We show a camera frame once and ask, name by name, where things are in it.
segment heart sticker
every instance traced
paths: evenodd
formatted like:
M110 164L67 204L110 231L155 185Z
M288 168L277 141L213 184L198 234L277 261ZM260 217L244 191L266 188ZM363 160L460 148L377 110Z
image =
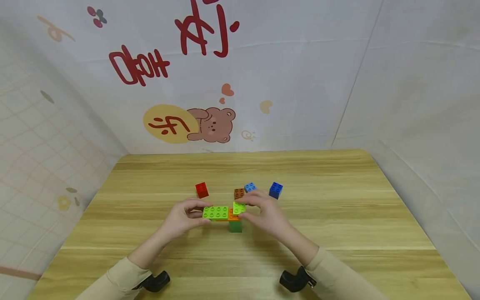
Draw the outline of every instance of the heart sticker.
M234 93L233 93L229 84L224 84L222 86L222 94L224 94L225 96L229 96L229 97L233 96Z

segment black wrist strap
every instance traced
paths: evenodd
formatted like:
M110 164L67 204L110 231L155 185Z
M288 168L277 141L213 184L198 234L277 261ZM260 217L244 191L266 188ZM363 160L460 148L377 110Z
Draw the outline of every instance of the black wrist strap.
M295 275L288 271L283 271L282 276L280 276L280 284L290 292L295 293L301 291L307 284L313 288L317 282L301 266Z
M145 288L149 292L157 293L166 286L168 282L170 282L170 276L168 276L166 271L163 271L157 277L154 277L153 274L150 275L132 290Z

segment dark blue lego brick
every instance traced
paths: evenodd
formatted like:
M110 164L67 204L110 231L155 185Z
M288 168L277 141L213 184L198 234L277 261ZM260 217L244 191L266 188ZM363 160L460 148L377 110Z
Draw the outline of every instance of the dark blue lego brick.
M256 190L256 189L257 189L257 187L253 184L253 182L245 184L245 192L251 192L251 191Z
M280 197L280 193L282 192L282 189L283 189L283 185L274 182L272 184L272 187L270 188L270 192L268 193L268 195L278 200L278 198Z

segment grid pattern wall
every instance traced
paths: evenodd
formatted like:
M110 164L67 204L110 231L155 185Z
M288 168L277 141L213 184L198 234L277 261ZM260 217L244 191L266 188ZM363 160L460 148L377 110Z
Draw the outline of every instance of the grid pattern wall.
M18 274L45 271L111 168L0 41L0 299L26 297Z

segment red chinese character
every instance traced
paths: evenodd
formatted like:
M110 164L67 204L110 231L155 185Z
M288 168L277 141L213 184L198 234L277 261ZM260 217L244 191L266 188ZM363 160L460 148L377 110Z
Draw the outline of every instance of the red chinese character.
M215 3L217 1L218 0L203 0L205 4ZM193 42L200 45L203 55L207 55L207 50L205 47L205 45L207 44L207 41L204 38L203 28L205 28L211 34L215 33L215 31L207 22L205 22L200 18L200 14L198 13L197 1L190 0L190 3L192 5L193 15L185 17L185 20L183 20L183 23L178 19L175 20L175 25L178 27L178 29L181 32L180 34L181 51L183 52L184 55L187 55L187 38L189 38ZM227 23L225 20L225 12L223 11L223 7L220 4L216 5L216 13L218 15L218 23L220 25L220 38L222 40L222 51L221 52L213 51L213 53L218 57L225 57L228 54ZM194 35L188 30L188 27L190 26L191 23L195 23L195 27L197 28L197 35ZM233 22L233 24L230 25L230 31L236 32L239 26L240 26L240 22L238 21Z
M147 56L144 54L137 55L136 59L132 58L125 45L121 46L121 50L122 52L111 52L108 55L108 58L110 58L113 68L125 84L136 84L137 82L140 82L142 86L145 86L145 81L142 76L147 76L149 78L153 78L154 76L160 77L160 73L162 73L163 77L168 77L167 66L170 65L170 62L168 60L163 61L162 56L157 49L153 51L155 57L149 52ZM120 57L123 63L125 63L132 80L129 81L123 76L117 62L115 61L116 57Z
M154 121L156 122L163 122L163 119L162 118L154 118L153 119ZM165 117L165 122L167 122L166 124L164 125L153 125L152 123L148 123L148 126L152 127L152 128L170 128L170 130L172 131L173 134L177 134L177 132L175 131L175 126L177 126L178 124L172 124L170 123L170 120L177 120L178 122L180 122L183 127L185 128L185 130L187 132L190 132L190 129L188 128L187 124L185 124L185 122L180 119L179 117L172 117L172 116L166 116ZM165 135L165 134L168 134L168 130L167 129L164 129L162 130L162 134Z

